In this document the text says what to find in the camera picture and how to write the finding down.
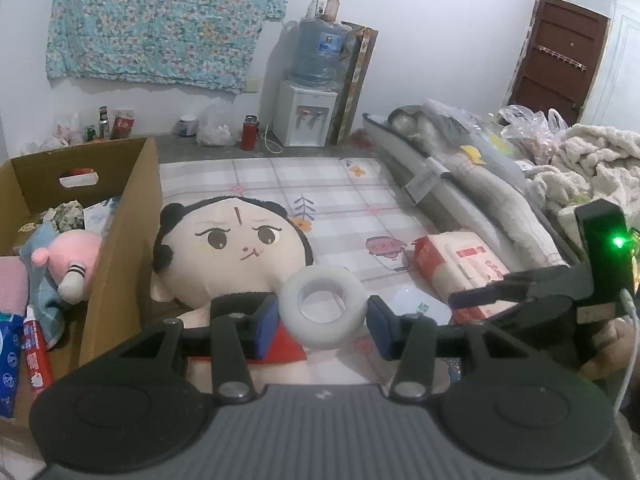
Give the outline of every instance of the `green can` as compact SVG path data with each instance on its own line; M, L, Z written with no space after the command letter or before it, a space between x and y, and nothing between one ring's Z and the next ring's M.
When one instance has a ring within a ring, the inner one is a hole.
M95 125L91 125L91 126L87 126L85 128L85 133L86 133L86 141L89 142L90 140L94 140L95 139Z

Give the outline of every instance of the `pink flower print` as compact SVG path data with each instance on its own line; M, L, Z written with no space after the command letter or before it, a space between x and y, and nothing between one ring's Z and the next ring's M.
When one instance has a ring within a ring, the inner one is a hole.
M357 337L353 340L353 348L359 354L369 355L373 352L373 341L367 336Z

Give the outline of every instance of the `pink pig toy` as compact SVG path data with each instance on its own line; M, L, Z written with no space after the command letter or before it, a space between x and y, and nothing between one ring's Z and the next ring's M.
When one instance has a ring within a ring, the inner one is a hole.
M59 234L49 247L33 251L31 261L36 267L46 264L60 298L76 304L89 298L101 245L99 234L75 229Z

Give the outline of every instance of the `gray floor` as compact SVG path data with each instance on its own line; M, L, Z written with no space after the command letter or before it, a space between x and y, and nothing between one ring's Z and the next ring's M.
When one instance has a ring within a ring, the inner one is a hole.
M195 137L162 135L155 137L160 164L185 162L188 160L218 160L221 158L254 158L281 156L351 156L375 157L373 150L361 150L351 146L327 146L325 148L284 148L282 153L270 153L260 139L252 152L245 152L239 146L199 146Z

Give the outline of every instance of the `green led light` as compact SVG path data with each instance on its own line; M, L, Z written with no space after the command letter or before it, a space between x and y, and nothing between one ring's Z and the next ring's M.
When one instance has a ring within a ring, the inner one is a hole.
M613 244L619 249L622 249L622 247L626 244L626 238L623 238L622 236L616 236L612 241Z

